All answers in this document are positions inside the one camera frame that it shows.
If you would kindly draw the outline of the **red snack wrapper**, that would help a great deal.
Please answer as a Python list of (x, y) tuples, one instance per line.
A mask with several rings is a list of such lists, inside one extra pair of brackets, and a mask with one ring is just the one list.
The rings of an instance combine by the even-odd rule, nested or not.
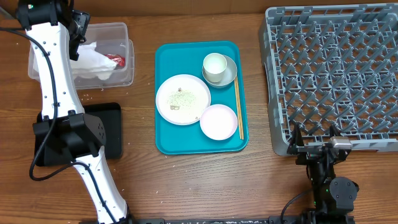
[(106, 57), (117, 63), (118, 67), (126, 65), (126, 59), (118, 54), (106, 54)]

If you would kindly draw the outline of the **white napkin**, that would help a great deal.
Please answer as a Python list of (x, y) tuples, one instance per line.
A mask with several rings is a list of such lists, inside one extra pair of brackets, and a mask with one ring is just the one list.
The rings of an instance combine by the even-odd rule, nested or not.
[(117, 67), (117, 63), (97, 52), (96, 46), (96, 42), (79, 46), (78, 60), (70, 60), (74, 77), (99, 78), (100, 80), (110, 78), (113, 70)]

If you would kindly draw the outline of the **small pink bowl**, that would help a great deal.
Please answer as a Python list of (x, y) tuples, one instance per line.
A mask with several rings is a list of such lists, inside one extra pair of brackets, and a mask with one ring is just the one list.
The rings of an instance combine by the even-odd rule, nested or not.
[(223, 141), (230, 138), (238, 128), (235, 112), (226, 105), (207, 107), (200, 118), (200, 128), (208, 138)]

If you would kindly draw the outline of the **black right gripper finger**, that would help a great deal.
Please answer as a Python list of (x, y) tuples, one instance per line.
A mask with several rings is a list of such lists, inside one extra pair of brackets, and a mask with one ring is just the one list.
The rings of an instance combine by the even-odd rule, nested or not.
[(338, 130), (338, 128), (335, 125), (331, 125), (329, 127), (329, 136), (332, 137), (338, 137), (341, 136), (340, 131)]
[(290, 141), (290, 145), (291, 146), (304, 146), (300, 126), (297, 123), (294, 124), (294, 130), (292, 133), (292, 139)]

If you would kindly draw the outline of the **cream cup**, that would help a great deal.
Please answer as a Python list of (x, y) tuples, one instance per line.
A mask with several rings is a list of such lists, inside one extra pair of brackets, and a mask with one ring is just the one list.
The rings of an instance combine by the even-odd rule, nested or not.
[(209, 82), (220, 82), (226, 67), (226, 58), (219, 53), (210, 53), (203, 59), (203, 68)]

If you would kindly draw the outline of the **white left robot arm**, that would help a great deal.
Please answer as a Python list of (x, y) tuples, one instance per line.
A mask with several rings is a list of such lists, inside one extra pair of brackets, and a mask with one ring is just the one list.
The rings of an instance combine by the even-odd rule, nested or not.
[[(78, 60), (90, 15), (74, 10), (73, 5), (73, 1), (19, 1), (16, 17), (21, 26), (2, 28), (30, 41), (39, 68), (42, 120), (33, 129), (41, 143), (29, 177), (43, 181), (74, 167), (94, 203), (98, 223), (135, 223), (106, 161), (104, 124), (85, 112), (76, 92), (70, 62)], [(68, 162), (36, 177), (34, 168), (47, 149), (65, 156)]]

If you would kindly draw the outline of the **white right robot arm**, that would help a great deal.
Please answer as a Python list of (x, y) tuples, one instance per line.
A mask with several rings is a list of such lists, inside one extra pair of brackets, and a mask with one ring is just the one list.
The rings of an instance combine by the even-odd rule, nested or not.
[[(346, 177), (336, 176), (334, 171), (334, 165), (345, 161), (349, 156), (352, 143), (335, 126), (330, 126), (329, 134), (329, 141), (321, 146), (306, 146), (299, 125), (294, 126), (287, 152), (297, 156), (297, 165), (306, 167), (311, 188), (287, 202), (279, 215), (280, 223), (355, 222), (348, 214), (354, 210), (359, 185)], [(309, 193), (313, 194), (315, 207), (304, 210), (300, 215), (285, 217), (288, 207)]]

